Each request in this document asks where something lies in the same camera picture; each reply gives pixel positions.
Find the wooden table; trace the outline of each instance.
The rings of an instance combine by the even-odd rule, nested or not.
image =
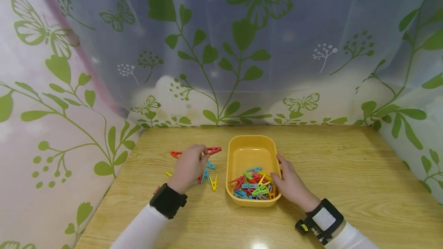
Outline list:
[[[75,248],[109,248],[167,181],[165,172],[175,162],[169,152],[193,143],[222,147],[211,157],[217,191],[207,183],[192,187],[187,205],[158,237],[156,248],[323,248],[312,234],[303,237],[294,229],[304,214],[286,199],[271,208],[241,208],[227,195],[228,142],[243,134],[272,138],[308,187],[380,248],[442,248],[443,208],[378,133],[353,126],[146,130]]]

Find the left hand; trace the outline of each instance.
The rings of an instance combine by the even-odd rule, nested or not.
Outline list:
[[[178,193],[185,194],[186,190],[202,173],[208,158],[206,146],[193,144],[178,157],[174,166],[174,174],[169,178],[167,185]]]

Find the yellow plastic tray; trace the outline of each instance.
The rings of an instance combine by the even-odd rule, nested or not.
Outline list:
[[[226,169],[226,191],[237,205],[267,208],[273,206],[281,194],[271,200],[248,200],[234,196],[233,189],[236,183],[230,181],[243,175],[247,169],[261,166],[262,173],[276,173],[281,177],[280,166],[276,157],[277,149],[274,141],[267,136],[244,135],[231,139],[228,147],[228,163]]]

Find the curtain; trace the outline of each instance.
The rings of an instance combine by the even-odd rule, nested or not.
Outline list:
[[[443,203],[443,0],[0,4],[0,249],[73,248],[152,127],[371,126]]]

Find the white sleeve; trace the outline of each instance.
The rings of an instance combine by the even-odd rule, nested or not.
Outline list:
[[[169,219],[147,205],[126,227],[110,249],[151,249]]]
[[[326,249],[378,249],[358,229],[346,222],[340,234],[325,245]]]

